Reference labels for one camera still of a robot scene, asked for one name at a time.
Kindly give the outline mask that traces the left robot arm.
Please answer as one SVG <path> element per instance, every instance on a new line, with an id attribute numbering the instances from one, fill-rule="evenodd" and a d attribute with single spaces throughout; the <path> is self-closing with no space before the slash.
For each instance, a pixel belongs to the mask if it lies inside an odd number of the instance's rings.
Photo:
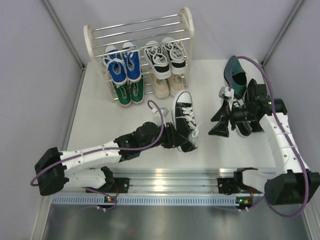
<path id="1" fill-rule="evenodd" d="M 129 161 L 142 151 L 161 146 L 191 152 L 198 146 L 199 134 L 192 109 L 183 107 L 172 112 L 174 122 L 157 125 L 147 121 L 132 133 L 110 142 L 75 151 L 48 149 L 34 166 L 41 196 L 63 189 L 87 188 L 109 193 L 114 188 L 110 164 Z"/>

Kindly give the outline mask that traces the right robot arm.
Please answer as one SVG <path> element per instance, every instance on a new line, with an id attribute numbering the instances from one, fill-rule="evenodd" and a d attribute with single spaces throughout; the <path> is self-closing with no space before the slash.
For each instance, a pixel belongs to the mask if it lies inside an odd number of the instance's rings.
<path id="1" fill-rule="evenodd" d="M 211 118 L 216 125 L 211 136 L 229 137 L 239 123 L 250 122 L 266 135 L 275 162 L 275 174 L 258 169 L 239 168 L 234 172 L 233 186 L 240 193 L 253 188 L 264 194 L 270 205 L 303 204 L 309 202 L 320 186 L 320 174 L 311 172 L 302 160 L 290 130 L 288 112 L 280 98 L 271 99 L 265 84 L 252 80 L 244 105 L 233 105 L 234 91 L 222 87 L 218 96 L 222 105 Z"/>

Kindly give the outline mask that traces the black white sneaker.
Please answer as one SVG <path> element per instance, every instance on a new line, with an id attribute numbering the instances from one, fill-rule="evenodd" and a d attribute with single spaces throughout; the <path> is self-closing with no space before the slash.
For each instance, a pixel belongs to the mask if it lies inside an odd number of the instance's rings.
<path id="1" fill-rule="evenodd" d="M 182 45 L 173 37 L 165 37 L 162 40 L 162 49 L 169 58 L 171 72 L 174 75 L 182 75 L 187 71 L 187 62 Z"/>
<path id="2" fill-rule="evenodd" d="M 155 40 L 146 43 L 143 50 L 144 58 L 151 67 L 153 74 L 159 79 L 164 80 L 171 76 L 169 61 L 165 56 L 161 46 Z"/>

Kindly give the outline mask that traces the blue sneaker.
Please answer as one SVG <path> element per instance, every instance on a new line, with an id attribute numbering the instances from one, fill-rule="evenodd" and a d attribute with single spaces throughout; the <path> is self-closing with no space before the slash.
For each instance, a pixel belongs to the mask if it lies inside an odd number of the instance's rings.
<path id="1" fill-rule="evenodd" d="M 140 50 L 133 42 L 125 42 L 122 46 L 122 57 L 124 60 L 127 78 L 132 83 L 137 83 L 141 77 Z"/>
<path id="2" fill-rule="evenodd" d="M 107 46 L 104 53 L 108 55 L 102 57 L 102 62 L 110 74 L 112 82 L 116 86 L 123 86 L 127 83 L 127 74 L 121 54 L 115 53 L 117 51 L 118 49 L 114 45 Z"/>

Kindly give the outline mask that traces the green sneaker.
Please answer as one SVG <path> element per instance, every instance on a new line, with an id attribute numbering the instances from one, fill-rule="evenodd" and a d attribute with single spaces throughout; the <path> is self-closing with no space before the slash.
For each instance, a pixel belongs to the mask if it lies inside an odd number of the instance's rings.
<path id="1" fill-rule="evenodd" d="M 129 92 L 134 104 L 140 104 L 144 100 L 144 85 L 143 77 L 141 77 L 139 81 L 129 82 Z"/>
<path id="2" fill-rule="evenodd" d="M 112 85 L 118 97 L 120 105 L 122 105 L 123 107 L 128 107 L 132 103 L 128 84 L 125 83 L 123 85 L 117 85 L 113 82 Z"/>

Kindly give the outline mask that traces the beige lace sneaker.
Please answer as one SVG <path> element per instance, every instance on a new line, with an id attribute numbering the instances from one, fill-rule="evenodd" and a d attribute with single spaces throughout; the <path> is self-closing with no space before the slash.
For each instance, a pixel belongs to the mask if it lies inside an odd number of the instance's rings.
<path id="1" fill-rule="evenodd" d="M 148 81 L 157 98 L 164 99 L 169 96 L 170 90 L 166 79 L 158 79 L 154 73 L 149 73 Z"/>
<path id="2" fill-rule="evenodd" d="M 168 78 L 169 91 L 174 97 L 178 92 L 185 89 L 184 81 L 181 75 L 172 74 Z"/>

